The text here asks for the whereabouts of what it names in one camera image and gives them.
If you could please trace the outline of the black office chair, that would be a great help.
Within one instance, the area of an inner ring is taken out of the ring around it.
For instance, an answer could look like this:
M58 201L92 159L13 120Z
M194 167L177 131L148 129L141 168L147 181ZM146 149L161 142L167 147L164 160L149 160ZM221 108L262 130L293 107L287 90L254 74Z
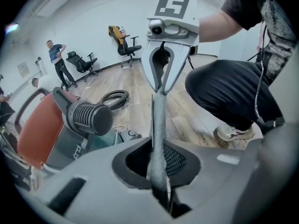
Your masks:
M123 27L120 28L121 33L124 35L124 44L122 46L118 46L118 54L120 56L128 56L129 59L126 61L123 61L120 63L120 66L122 69L124 68L131 68L133 62L140 62L141 58L134 58L135 53L142 49L141 45L136 45L135 40L138 38L138 36L131 37L130 39L133 40L133 45L128 46L128 43L126 41L127 37L130 37L130 35L127 35L125 32L125 29Z
M83 60L83 57L80 57L75 51L67 53L68 57L66 60L73 64L79 73L86 73L87 75L83 76L84 82L87 82L88 77L99 76L99 71L93 70L93 65L98 60L97 58L92 58L93 52L88 55L89 61Z

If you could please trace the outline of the framed wall picture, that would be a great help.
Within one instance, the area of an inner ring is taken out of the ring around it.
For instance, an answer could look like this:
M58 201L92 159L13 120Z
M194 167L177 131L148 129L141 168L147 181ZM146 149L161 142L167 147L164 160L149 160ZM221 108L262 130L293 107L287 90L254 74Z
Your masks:
M30 74L30 71L29 71L29 68L27 66L27 63L26 62L22 62L21 64L19 64L17 66L18 68L18 71L20 73L20 76L22 78L26 77L28 74Z

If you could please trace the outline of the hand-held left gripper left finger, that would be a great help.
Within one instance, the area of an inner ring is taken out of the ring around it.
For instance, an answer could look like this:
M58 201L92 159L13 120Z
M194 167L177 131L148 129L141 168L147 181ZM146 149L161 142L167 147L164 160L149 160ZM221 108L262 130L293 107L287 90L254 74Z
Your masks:
M113 158L147 138L129 141L90 152L60 173L53 175L36 197L41 201L42 216L50 224L165 224L168 213L152 196L150 190L126 186L113 173ZM50 208L50 202L72 178L81 178L85 184L60 215Z

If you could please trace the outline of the person's right beige sneaker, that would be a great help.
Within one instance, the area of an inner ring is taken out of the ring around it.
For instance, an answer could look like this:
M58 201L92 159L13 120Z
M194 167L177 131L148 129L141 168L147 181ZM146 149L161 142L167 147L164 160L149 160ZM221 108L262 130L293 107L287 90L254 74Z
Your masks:
M222 124L215 128L214 136L225 142L231 142L234 140L250 140L255 136L255 131L252 127L242 131L227 124Z

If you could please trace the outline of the red and green vacuum cleaner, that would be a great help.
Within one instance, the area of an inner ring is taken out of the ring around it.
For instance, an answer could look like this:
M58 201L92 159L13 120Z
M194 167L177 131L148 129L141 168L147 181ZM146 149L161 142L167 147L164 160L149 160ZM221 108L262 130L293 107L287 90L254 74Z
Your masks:
M47 176L89 152L141 137L114 128L110 106L77 100L59 87L36 90L18 112L15 128L18 154Z

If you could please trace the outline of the person's black trousers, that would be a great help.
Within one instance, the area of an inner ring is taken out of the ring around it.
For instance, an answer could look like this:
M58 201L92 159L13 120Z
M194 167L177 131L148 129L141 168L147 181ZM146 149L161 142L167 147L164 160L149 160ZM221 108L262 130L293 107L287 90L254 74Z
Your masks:
M185 89L200 107L227 125L245 131L257 122L255 108L265 122L283 121L283 115L269 91L266 76L260 90L261 65L216 60L193 69L186 77Z

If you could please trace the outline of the yellow jacket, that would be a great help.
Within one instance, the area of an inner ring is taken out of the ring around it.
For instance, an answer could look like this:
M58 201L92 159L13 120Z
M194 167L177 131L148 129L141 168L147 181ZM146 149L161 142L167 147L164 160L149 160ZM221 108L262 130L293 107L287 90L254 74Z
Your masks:
M116 41L118 46L122 46L124 44L124 35L121 33L118 26L108 26L108 34Z

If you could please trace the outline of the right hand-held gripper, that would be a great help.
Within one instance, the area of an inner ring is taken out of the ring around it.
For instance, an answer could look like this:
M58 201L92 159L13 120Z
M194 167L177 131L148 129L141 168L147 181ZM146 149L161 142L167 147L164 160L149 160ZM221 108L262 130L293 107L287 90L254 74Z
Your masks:
M164 56L170 55L163 79L163 94L167 95L176 83L189 55L189 46L199 44L198 0L155 0L150 8L146 32L149 40L143 49L142 67L148 83L154 92L162 85Z

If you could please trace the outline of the person's right forearm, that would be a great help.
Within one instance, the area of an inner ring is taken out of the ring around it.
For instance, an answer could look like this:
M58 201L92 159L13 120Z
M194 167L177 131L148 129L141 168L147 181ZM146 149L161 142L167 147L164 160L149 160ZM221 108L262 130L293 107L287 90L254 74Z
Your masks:
M199 19L199 42L217 42L240 32L243 13L223 11Z

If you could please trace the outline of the grey tripod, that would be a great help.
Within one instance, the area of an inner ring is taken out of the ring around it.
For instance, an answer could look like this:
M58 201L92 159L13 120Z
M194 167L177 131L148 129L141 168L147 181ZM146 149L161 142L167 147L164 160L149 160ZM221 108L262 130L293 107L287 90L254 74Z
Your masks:
M43 61L41 59L41 57L38 57L37 60L35 61L35 64L38 68L39 73L41 74L41 76L46 75L47 72L45 70L45 67L43 65Z

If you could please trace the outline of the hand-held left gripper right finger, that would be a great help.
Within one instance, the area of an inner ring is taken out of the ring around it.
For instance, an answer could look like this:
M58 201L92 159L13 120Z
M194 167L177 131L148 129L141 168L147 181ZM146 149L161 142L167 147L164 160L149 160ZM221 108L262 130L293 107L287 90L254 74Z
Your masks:
M163 224L250 224L254 220L256 212L246 204L246 187L258 167L260 139L250 141L245 150L170 142L195 154L201 168L189 185L176 189L191 211Z

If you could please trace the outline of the person's black printed t-shirt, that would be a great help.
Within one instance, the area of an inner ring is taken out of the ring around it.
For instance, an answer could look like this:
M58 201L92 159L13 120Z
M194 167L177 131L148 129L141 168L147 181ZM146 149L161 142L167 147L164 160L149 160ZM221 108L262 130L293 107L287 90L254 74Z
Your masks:
M274 81L299 42L299 0L225 0L222 11L249 30L264 22L269 43L263 51L266 77Z

